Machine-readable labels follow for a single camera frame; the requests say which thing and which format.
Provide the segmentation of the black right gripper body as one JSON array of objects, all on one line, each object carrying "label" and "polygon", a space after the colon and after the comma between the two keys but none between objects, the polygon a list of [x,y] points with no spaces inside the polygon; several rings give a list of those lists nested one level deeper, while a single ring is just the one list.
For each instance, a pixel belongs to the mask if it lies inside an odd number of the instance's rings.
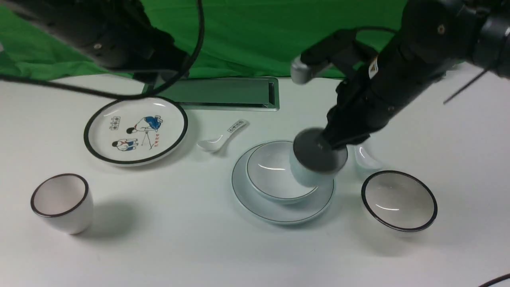
[{"label": "black right gripper body", "polygon": [[360,67],[354,76],[337,87],[337,103],[327,114],[323,129],[299,133],[293,143],[298,163],[319,174],[336,173],[340,154],[348,145],[356,145],[381,130],[392,118],[395,100],[387,91],[402,77],[401,67],[380,67],[370,76],[369,67]]}]

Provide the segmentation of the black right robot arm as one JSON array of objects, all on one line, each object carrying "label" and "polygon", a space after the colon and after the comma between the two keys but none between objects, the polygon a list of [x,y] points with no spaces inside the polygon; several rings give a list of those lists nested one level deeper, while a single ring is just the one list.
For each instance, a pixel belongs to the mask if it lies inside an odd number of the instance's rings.
[{"label": "black right robot arm", "polygon": [[306,84],[330,67],[346,76],[324,129],[294,139],[294,167],[334,175],[339,151],[359,145],[460,62],[509,78],[508,0],[409,0],[398,30],[340,29],[301,53],[291,78]]}]

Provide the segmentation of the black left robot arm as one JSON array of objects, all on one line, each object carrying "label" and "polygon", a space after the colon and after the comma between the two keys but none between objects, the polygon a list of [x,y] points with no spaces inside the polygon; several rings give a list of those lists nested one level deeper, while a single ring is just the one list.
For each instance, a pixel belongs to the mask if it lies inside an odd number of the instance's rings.
[{"label": "black left robot arm", "polygon": [[144,83],[185,71],[189,54],[151,24],[140,0],[2,0],[1,5],[114,73]]}]

